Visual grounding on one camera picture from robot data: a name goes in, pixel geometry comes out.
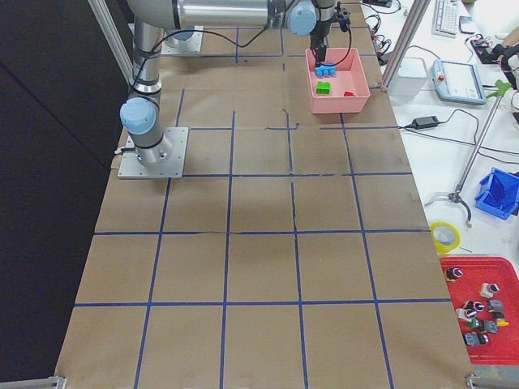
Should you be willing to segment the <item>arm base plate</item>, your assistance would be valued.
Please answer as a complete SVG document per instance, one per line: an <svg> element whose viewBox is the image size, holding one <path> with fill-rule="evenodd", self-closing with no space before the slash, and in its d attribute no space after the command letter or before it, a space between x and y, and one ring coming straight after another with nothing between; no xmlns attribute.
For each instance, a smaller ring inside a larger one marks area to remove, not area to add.
<svg viewBox="0 0 519 389"><path fill-rule="evenodd" d="M162 44L161 55L167 57L200 56L203 26L189 26L188 32L169 36Z"/></svg>
<svg viewBox="0 0 519 389"><path fill-rule="evenodd" d="M150 149L138 148L128 135L118 168L121 179L179 179L183 176L189 129L163 127L161 142Z"/></svg>

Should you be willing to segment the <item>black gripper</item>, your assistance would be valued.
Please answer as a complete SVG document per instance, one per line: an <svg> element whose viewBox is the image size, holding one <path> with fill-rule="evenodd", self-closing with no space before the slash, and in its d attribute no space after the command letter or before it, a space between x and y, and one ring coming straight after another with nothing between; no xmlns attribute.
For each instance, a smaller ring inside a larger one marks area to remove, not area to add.
<svg viewBox="0 0 519 389"><path fill-rule="evenodd" d="M350 12L341 5L341 2L312 2L315 8L317 21L310 33L310 49L314 50L315 67L321 66L327 53L324 41L330 33L333 24L338 24L340 30L350 33Z"/></svg>

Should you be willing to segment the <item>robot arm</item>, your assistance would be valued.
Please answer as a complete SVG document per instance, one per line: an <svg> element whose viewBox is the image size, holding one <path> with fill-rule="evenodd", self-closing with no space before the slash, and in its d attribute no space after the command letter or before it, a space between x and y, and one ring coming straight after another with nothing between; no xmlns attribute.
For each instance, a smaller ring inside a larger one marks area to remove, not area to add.
<svg viewBox="0 0 519 389"><path fill-rule="evenodd" d="M129 157L144 168L164 167L182 158L159 123L160 56L164 44L182 44L216 26L253 27L261 32L288 28L309 36L318 65L333 24L350 32L350 13L338 1L130 1L135 17L133 74L120 118L134 144Z"/></svg>

